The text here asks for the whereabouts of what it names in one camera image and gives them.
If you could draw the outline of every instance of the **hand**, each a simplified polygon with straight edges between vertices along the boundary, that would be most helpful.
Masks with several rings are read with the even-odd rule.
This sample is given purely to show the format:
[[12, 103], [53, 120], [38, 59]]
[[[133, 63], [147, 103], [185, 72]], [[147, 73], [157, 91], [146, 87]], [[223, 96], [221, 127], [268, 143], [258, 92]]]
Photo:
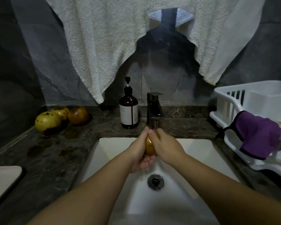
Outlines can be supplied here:
[[148, 136], [149, 128], [146, 127], [140, 134], [140, 136], [131, 143], [126, 149], [129, 157], [132, 159], [133, 167], [131, 173], [135, 173], [140, 169], [145, 169], [151, 166], [155, 160], [155, 156], [143, 156], [145, 152], [145, 140]]
[[160, 140], [153, 130], [148, 130], [149, 137], [154, 145], [156, 153], [165, 163], [172, 165], [177, 157], [185, 155], [181, 144], [172, 136], [166, 134], [162, 129], [157, 130]]

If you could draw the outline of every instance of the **gray wall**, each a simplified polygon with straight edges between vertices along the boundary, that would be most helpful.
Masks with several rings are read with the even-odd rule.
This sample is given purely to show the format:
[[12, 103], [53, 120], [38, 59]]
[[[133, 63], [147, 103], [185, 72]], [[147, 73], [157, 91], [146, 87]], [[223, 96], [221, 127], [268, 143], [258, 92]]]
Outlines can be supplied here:
[[[95, 105], [72, 66], [64, 31], [45, 0], [11, 0], [47, 104]], [[172, 10], [163, 11], [171, 16]], [[105, 104], [117, 104], [124, 77], [133, 94], [146, 101], [148, 91], [164, 93], [167, 104], [213, 104], [214, 86], [202, 80], [194, 60], [194, 45], [173, 29], [172, 18], [149, 31], [137, 51], [120, 67], [106, 90]], [[266, 0], [254, 37], [229, 65], [217, 87], [262, 80], [281, 80], [281, 0]]]
[[44, 104], [10, 0], [0, 0], [0, 147], [32, 127]]

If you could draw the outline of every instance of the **forearm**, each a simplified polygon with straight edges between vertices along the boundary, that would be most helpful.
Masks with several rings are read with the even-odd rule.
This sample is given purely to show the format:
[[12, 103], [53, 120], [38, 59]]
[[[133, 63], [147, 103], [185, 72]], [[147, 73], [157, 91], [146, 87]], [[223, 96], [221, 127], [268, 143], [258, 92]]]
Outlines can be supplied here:
[[122, 152], [29, 224], [107, 224], [132, 165], [127, 153]]
[[189, 155], [172, 164], [221, 224], [281, 224], [281, 204], [219, 173]]

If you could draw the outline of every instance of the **purple towel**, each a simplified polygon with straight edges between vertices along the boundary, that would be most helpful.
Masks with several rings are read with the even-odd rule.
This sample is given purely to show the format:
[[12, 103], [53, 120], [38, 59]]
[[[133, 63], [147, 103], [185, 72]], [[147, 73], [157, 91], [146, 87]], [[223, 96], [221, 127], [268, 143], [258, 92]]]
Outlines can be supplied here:
[[241, 152], [259, 160], [265, 160], [276, 149], [281, 136], [276, 122], [247, 111], [239, 112], [224, 131], [227, 129], [232, 129], [243, 142]]

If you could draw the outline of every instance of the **faucet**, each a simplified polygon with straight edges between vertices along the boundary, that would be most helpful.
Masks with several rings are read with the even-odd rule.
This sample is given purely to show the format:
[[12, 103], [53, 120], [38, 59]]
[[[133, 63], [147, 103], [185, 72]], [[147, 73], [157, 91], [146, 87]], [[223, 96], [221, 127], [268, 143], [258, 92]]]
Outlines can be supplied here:
[[153, 126], [153, 120], [159, 121], [164, 117], [162, 108], [160, 106], [158, 95], [163, 95], [160, 92], [147, 93], [147, 125]]

